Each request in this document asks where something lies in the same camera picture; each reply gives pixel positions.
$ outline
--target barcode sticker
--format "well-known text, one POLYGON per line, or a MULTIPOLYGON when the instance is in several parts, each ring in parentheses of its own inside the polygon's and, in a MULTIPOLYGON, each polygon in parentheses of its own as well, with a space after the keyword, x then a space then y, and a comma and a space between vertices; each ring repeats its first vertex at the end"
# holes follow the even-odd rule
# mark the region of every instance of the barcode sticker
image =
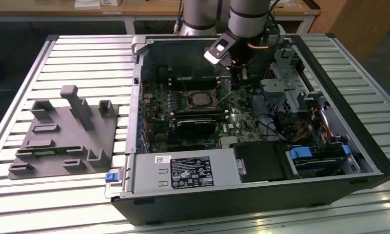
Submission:
POLYGON ((171 163, 171 155, 168 156, 156 156, 155 163, 171 163))
POLYGON ((104 15, 121 15, 121 12, 117 12, 117 11, 104 11, 103 14, 104 15))

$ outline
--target aluminum extrusion table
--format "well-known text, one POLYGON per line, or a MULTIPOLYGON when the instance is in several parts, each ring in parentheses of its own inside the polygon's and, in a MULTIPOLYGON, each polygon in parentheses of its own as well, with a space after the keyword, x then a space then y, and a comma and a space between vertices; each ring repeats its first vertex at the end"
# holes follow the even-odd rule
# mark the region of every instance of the aluminum extrusion table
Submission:
MULTIPOLYGON (((390 159, 390 97, 336 38, 301 35, 361 121, 390 159)), ((49 37, 0 124, 0 233, 373 233, 390 231, 390 181, 332 205, 159 226, 133 226, 109 204, 120 184, 105 174, 7 179, 36 99, 68 106, 63 85, 77 85, 89 105, 120 105, 112 167, 124 166, 133 58, 131 35, 49 37)), ((317 90, 312 74, 307 72, 317 90)))

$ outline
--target table leg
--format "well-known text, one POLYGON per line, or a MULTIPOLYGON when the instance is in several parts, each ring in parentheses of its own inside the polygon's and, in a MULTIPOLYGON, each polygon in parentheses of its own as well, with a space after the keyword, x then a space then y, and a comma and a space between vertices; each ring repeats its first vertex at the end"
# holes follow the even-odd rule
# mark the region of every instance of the table leg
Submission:
POLYGON ((136 34, 135 17, 125 16, 123 20, 124 20, 127 34, 136 34))
POLYGON ((28 25, 31 26, 32 30, 37 30, 37 28, 39 28, 39 23, 37 22, 28 22, 28 25))
POLYGON ((301 22, 299 27, 299 31, 297 31, 299 34, 304 34, 309 32, 313 20, 314 20, 314 16, 305 16, 304 21, 301 22))

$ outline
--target blue tab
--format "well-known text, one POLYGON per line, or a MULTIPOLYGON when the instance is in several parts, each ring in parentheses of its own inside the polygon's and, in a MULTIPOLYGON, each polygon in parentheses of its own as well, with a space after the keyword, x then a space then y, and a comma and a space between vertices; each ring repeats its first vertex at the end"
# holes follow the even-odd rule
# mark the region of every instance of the blue tab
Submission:
POLYGON ((312 157, 312 152, 309 147, 296 147, 289 151, 292 159, 312 157))
POLYGON ((119 182, 119 172, 108 172, 105 174, 105 182, 107 183, 119 182))
POLYGON ((342 149, 346 155, 349 155, 352 153, 350 148, 348 145, 342 145, 342 149))

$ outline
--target warning label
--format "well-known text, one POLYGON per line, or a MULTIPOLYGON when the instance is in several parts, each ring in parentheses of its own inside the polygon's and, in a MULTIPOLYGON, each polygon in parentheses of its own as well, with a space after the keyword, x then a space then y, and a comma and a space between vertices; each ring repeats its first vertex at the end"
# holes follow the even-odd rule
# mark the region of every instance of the warning label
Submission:
POLYGON ((175 189, 213 186, 209 157, 171 159, 171 176, 175 189))

